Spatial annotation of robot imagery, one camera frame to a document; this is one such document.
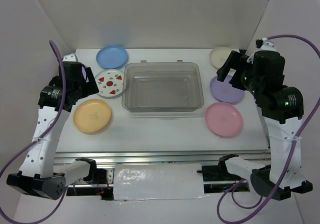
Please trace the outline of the white strawberry pattern plate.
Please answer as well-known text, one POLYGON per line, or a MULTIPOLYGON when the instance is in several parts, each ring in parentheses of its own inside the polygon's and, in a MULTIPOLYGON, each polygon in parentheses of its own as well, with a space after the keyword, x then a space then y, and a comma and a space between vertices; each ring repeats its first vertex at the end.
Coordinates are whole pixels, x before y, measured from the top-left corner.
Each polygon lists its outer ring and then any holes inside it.
POLYGON ((104 98, 115 98, 122 94, 125 74, 118 69, 107 69, 95 76, 98 95, 104 98))

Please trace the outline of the cream plastic plate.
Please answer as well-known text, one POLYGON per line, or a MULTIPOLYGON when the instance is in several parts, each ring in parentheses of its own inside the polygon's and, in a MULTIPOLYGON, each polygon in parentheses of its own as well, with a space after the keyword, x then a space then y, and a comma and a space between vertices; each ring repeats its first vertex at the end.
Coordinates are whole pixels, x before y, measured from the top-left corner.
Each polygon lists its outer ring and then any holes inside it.
POLYGON ((233 49, 228 47, 216 47, 209 54, 211 65, 217 70, 221 68, 233 49))

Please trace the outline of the purple plate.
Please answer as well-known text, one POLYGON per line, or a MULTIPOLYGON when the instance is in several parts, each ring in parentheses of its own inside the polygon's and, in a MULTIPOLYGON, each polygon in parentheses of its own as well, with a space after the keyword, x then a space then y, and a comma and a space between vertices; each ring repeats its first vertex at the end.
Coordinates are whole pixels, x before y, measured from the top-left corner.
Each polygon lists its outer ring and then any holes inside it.
POLYGON ((215 76, 210 82, 210 92, 217 100, 226 103, 237 103, 240 102, 245 92, 243 90, 234 88, 229 81, 232 79, 231 75, 227 75, 223 82, 218 81, 218 77, 215 76))

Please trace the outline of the orange plastic plate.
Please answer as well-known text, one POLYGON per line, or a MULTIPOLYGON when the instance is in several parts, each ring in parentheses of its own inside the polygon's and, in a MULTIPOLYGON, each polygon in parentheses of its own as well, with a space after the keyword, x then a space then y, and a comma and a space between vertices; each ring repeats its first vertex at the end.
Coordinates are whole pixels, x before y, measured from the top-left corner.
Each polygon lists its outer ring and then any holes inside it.
POLYGON ((112 116, 109 104, 101 99, 89 99, 79 104, 73 114, 75 127, 84 133, 102 130, 112 116))

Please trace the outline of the blue plastic plate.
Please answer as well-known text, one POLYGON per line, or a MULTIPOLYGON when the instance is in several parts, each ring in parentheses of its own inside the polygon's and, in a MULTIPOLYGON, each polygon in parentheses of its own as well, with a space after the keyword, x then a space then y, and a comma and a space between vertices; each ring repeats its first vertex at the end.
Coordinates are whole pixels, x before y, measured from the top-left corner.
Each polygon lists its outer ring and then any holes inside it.
POLYGON ((98 65, 105 69, 116 69, 126 63, 128 53, 122 46, 107 46, 96 55, 98 65))

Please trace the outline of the pink plastic plate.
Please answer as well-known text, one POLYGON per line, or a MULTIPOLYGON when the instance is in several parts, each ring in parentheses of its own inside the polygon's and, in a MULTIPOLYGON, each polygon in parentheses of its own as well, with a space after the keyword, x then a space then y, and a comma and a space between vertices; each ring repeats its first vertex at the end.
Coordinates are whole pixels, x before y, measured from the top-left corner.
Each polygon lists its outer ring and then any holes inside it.
POLYGON ((206 109, 204 118, 209 130, 222 137, 238 135, 244 124, 239 110, 225 102, 211 104, 206 109))

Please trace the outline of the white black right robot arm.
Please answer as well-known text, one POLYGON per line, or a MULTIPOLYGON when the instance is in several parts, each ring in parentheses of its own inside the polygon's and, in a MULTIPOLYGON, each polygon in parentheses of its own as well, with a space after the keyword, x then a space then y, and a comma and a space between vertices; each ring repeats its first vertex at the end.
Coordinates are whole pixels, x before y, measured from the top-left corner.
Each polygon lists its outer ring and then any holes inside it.
POLYGON ((284 85, 285 59, 267 38, 257 40, 258 50, 251 56, 231 51, 217 71, 224 81, 231 69, 232 87, 249 91, 265 120, 271 150, 271 164, 261 165, 230 154, 219 159, 218 175, 228 180, 233 175, 247 181, 250 190, 259 196, 272 195, 284 200, 292 192, 306 193, 313 189, 302 171, 298 131, 302 127, 304 101, 295 87, 284 85))

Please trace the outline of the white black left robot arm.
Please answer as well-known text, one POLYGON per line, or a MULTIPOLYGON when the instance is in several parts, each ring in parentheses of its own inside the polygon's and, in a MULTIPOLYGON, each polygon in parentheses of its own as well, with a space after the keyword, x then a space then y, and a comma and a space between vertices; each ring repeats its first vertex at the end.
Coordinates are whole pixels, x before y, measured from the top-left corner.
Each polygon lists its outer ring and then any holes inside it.
POLYGON ((54 169, 54 157, 64 124, 73 105, 79 99, 98 92, 91 68, 78 62, 75 54, 63 57, 66 78, 66 97, 61 113, 58 113, 63 96, 62 76, 52 78, 40 93, 38 121, 33 142, 17 173, 6 179, 7 185, 20 193, 59 199, 65 189, 79 179, 94 183, 99 171, 96 162, 88 158, 77 158, 71 164, 54 169))

